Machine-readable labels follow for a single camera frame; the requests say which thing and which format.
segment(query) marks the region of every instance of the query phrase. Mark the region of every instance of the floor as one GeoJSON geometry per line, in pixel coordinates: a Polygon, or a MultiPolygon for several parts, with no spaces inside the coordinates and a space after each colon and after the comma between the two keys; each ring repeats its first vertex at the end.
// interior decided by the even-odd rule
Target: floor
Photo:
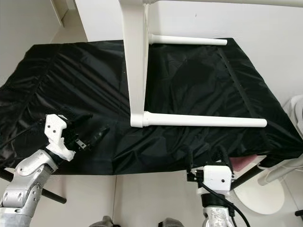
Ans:
{"type": "MultiPolygon", "coordinates": [[[[69,11],[53,43],[85,42],[85,32],[76,11],[69,11]]],[[[0,180],[0,192],[8,182],[0,180]]],[[[252,227],[303,227],[294,212],[303,209],[303,173],[293,171],[282,182],[285,203],[273,215],[260,215],[246,208],[231,192],[231,200],[246,215],[252,227]]],[[[156,227],[166,217],[179,219],[186,227],[202,226],[204,217],[196,184],[186,182],[185,171],[120,176],[53,175],[46,189],[67,198],[62,205],[42,197],[31,227],[88,227],[103,215],[122,227],[156,227]]],[[[238,227],[245,224],[236,216],[238,227]]]]}

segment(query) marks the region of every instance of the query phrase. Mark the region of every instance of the white wall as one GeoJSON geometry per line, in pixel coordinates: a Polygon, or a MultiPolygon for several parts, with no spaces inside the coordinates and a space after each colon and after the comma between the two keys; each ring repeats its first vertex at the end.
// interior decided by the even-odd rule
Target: white wall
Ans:
{"type": "MultiPolygon", "coordinates": [[[[88,41],[122,39],[118,0],[76,0],[88,41]]],[[[303,8],[160,1],[150,31],[162,35],[233,37],[284,104],[303,94],[303,8]]]]}
{"type": "Polygon", "coordinates": [[[50,0],[0,0],[0,86],[25,52],[50,43],[59,27],[50,0]]]}

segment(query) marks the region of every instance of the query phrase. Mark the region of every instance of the black fabric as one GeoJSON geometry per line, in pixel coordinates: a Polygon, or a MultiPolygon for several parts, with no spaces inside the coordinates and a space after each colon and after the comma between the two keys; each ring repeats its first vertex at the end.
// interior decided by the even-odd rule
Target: black fabric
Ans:
{"type": "Polygon", "coordinates": [[[0,88],[0,166],[15,166],[46,143],[45,114],[93,118],[77,129],[89,140],[109,128],[89,153],[59,174],[114,175],[176,171],[230,157],[267,155],[273,164],[302,154],[303,141],[252,63],[227,46],[154,44],[149,49],[145,110],[265,118],[266,128],[130,127],[122,41],[34,45],[0,88]]]}

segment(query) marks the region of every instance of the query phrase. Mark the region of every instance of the white pipe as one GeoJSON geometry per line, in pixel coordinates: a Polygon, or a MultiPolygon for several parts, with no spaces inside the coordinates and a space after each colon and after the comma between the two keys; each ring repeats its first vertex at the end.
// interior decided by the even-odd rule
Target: white pipe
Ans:
{"type": "Polygon", "coordinates": [[[143,126],[174,125],[174,126],[210,126],[210,127],[260,127],[267,125],[265,119],[238,118],[238,117],[212,117],[177,115],[144,112],[143,126]]]}
{"type": "MultiPolygon", "coordinates": [[[[147,4],[153,4],[157,1],[160,0],[143,0],[143,2],[147,4]]],[[[240,3],[240,4],[303,7],[303,0],[169,0],[169,1],[225,2],[225,3],[240,3]]]]}
{"type": "Polygon", "coordinates": [[[227,40],[149,34],[149,44],[226,45],[227,40]]]}
{"type": "Polygon", "coordinates": [[[291,159],[288,162],[284,163],[283,166],[278,167],[277,169],[272,170],[269,174],[258,179],[260,185],[266,185],[279,177],[284,176],[285,174],[294,171],[297,167],[303,166],[303,155],[298,158],[291,159]]]}

